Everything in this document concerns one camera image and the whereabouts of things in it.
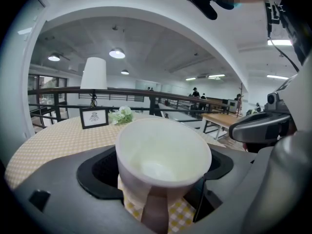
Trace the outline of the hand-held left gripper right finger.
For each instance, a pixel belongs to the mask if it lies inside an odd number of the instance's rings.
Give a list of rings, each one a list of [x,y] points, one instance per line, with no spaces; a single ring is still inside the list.
[[[186,199],[196,208],[189,234],[294,232],[311,198],[312,154],[306,147],[269,147],[257,154],[213,147],[213,165],[201,192]]]

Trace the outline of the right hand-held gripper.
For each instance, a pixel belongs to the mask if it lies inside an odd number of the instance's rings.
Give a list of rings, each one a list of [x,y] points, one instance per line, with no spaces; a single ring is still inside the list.
[[[229,127],[229,136],[244,143],[271,143],[287,133],[291,116],[299,116],[300,103],[294,75],[267,95],[265,111],[250,114]]]

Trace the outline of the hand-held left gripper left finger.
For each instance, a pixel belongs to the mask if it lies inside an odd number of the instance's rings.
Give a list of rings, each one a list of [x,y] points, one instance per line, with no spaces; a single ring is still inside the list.
[[[124,207],[114,146],[51,160],[15,190],[46,234],[148,234]]]

